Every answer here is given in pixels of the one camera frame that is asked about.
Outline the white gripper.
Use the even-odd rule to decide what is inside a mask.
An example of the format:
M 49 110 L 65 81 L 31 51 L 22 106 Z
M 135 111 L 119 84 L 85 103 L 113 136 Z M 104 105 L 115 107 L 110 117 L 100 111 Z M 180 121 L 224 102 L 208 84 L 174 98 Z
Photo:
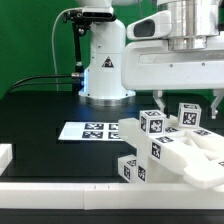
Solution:
M 214 89 L 211 118 L 224 99 L 224 38 L 208 38 L 201 50 L 169 51 L 166 40 L 132 42 L 122 59 L 122 84 L 131 90 L 154 90 L 153 99 L 165 110 L 162 90 Z

